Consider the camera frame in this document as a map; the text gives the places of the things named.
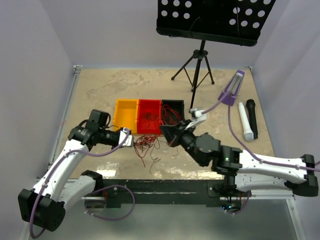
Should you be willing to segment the red plastic bin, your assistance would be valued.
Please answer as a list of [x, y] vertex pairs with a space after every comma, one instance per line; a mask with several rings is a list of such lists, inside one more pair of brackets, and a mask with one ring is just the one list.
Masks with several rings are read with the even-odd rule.
[[138, 101], [137, 133], [140, 135], [160, 135], [160, 99], [140, 99]]

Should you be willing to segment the orange plastic bin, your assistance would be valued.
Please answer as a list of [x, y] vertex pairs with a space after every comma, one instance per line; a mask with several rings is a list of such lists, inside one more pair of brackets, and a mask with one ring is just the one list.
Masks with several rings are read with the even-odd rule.
[[138, 99], [118, 98], [115, 104], [113, 125], [119, 128], [129, 128], [132, 134], [137, 134], [138, 108]]

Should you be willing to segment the black plastic bin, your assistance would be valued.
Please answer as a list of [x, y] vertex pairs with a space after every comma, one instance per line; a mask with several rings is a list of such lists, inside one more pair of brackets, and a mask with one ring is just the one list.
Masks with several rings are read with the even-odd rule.
[[185, 103], [179, 99], [161, 100], [161, 121], [163, 125], [177, 125], [185, 119]]

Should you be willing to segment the small brown cable clump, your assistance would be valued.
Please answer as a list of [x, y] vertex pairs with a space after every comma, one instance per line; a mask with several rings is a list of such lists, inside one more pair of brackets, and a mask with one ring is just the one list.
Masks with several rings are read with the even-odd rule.
[[159, 116], [152, 112], [146, 112], [142, 116], [142, 128], [148, 131], [156, 130], [159, 126]]

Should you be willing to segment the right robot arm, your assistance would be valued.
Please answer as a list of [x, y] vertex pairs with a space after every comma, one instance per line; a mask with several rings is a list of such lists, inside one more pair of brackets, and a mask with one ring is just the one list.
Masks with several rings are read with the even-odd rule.
[[316, 197], [319, 183], [315, 175], [314, 157], [305, 154], [298, 158], [260, 155], [249, 150], [223, 145], [207, 132], [196, 136], [191, 120], [176, 125], [161, 125], [167, 144], [181, 146], [201, 167], [225, 176], [221, 187], [227, 196], [252, 190], [290, 190], [301, 197]]

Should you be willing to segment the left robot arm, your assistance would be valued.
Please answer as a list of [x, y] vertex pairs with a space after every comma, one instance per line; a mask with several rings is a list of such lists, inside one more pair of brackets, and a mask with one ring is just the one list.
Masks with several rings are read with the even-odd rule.
[[121, 147], [132, 147], [133, 136], [128, 128], [107, 129], [110, 118], [109, 113], [93, 109], [88, 119], [70, 131], [61, 153], [45, 175], [30, 190], [19, 193], [23, 221], [53, 232], [82, 197], [103, 192], [102, 175], [91, 170], [83, 172], [70, 185], [67, 181], [84, 157], [102, 157], [101, 153], [91, 153], [94, 146], [110, 146], [112, 153]]

